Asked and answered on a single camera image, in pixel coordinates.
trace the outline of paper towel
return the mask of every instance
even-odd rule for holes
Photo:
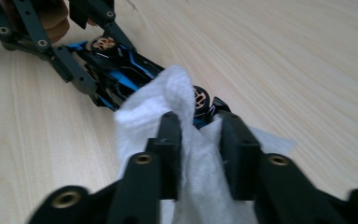
[[[161,202],[161,223],[257,223],[253,203],[230,197],[218,151],[221,119],[197,130],[193,125],[195,99],[187,71],[173,65],[134,93],[115,113],[121,178],[128,158],[145,150],[156,137],[160,117],[173,111],[182,128],[182,182],[177,202]],[[291,141],[251,128],[265,152],[286,154]]]

